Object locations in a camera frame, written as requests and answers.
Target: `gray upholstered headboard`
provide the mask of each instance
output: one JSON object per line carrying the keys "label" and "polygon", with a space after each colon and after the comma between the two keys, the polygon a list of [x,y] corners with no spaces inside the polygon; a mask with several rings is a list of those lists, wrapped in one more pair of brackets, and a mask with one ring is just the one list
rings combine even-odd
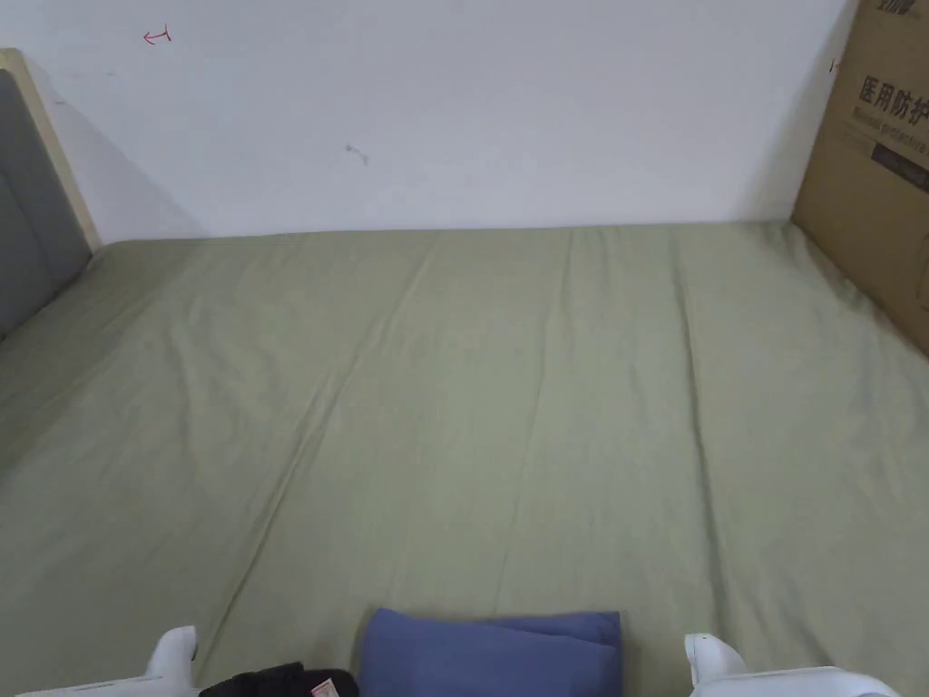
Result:
{"label": "gray upholstered headboard", "polygon": [[17,75],[0,65],[0,340],[70,283],[90,255]]}

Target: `white plastic object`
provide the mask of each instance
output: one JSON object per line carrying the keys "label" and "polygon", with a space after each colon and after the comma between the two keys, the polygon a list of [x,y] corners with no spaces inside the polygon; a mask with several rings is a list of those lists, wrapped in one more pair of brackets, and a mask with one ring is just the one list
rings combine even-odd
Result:
{"label": "white plastic object", "polygon": [[193,687],[190,662],[197,652],[197,630],[181,626],[165,633],[149,659],[144,676],[110,680],[90,685],[75,685],[57,690],[25,692],[20,697],[193,697],[200,694]]}
{"label": "white plastic object", "polygon": [[739,653],[712,634],[688,634],[684,646],[690,697],[900,697],[880,680],[840,668],[750,673]]}

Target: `mattress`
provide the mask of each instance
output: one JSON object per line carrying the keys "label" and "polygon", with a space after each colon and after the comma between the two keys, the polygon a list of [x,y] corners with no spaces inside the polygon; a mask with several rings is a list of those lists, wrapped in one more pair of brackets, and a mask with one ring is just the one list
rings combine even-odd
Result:
{"label": "mattress", "polygon": [[929,689],[929,361],[786,223],[119,243],[0,345],[0,692],[619,611]]}

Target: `headboard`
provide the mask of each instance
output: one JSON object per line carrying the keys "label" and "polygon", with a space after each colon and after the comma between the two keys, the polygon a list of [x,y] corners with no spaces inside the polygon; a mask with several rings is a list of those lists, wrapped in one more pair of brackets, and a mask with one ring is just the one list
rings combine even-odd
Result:
{"label": "headboard", "polygon": [[79,197],[22,55],[0,50],[0,340],[90,260]]}

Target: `white wall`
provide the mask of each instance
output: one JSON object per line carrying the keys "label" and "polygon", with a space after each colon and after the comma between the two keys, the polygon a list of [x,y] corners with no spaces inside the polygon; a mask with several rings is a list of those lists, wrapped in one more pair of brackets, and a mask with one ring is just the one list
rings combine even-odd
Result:
{"label": "white wall", "polygon": [[105,241],[774,218],[849,9],[0,0],[0,44],[39,69]]}

